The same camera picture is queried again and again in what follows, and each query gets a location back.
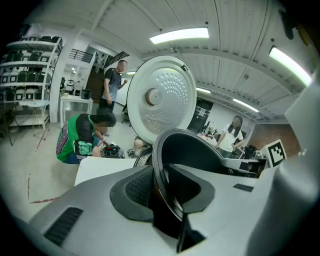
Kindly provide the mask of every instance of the white shirt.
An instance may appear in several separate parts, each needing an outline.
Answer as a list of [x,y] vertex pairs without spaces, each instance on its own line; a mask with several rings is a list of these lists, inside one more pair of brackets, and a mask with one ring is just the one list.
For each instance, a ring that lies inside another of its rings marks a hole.
[[239,139],[240,141],[242,141],[244,139],[241,130],[239,131],[237,137],[234,136],[235,134],[235,129],[232,130],[232,132],[230,133],[228,131],[230,124],[227,123],[226,126],[223,128],[223,132],[225,132],[225,136],[223,138],[223,140],[220,143],[219,148],[224,150],[224,151],[228,151],[228,152],[232,152],[234,150],[234,148],[232,147],[232,145],[235,143],[236,139]]

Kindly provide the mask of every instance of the black vent grille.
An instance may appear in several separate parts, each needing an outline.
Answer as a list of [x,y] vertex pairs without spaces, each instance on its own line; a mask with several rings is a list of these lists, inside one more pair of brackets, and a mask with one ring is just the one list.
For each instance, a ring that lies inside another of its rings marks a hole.
[[44,237],[61,246],[82,213],[83,210],[79,208],[69,207],[48,229]]
[[153,169],[149,169],[139,177],[130,181],[125,187],[126,195],[134,202],[148,207],[151,189],[153,187]]

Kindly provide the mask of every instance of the white round lid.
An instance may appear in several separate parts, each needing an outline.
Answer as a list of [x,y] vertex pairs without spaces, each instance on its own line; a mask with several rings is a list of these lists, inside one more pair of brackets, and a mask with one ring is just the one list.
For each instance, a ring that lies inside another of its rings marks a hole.
[[194,115],[196,83],[178,58],[157,56],[146,61],[133,76],[127,93],[132,128],[147,143],[172,128],[186,129]]

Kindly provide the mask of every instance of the man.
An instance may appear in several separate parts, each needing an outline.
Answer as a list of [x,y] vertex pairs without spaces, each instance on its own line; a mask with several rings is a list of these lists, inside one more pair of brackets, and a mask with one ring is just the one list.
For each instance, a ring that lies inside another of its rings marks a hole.
[[108,108],[97,109],[96,115],[83,113],[70,118],[56,144],[57,158],[66,164],[79,164],[88,156],[100,157],[99,139],[106,144],[102,134],[115,124],[116,117]]
[[109,68],[104,75],[104,91],[99,102],[99,108],[109,108],[114,110],[117,99],[117,92],[128,82],[124,80],[121,84],[120,73],[127,69],[128,63],[125,60],[120,60],[116,68]]

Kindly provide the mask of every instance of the woman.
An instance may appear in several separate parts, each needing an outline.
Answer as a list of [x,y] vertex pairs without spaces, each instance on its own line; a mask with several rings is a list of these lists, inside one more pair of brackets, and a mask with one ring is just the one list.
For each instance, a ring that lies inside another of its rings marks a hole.
[[244,142],[244,137],[241,133],[242,117],[236,115],[232,121],[232,124],[227,124],[222,130],[222,134],[216,145],[219,153],[223,158],[230,158],[232,151],[242,145]]

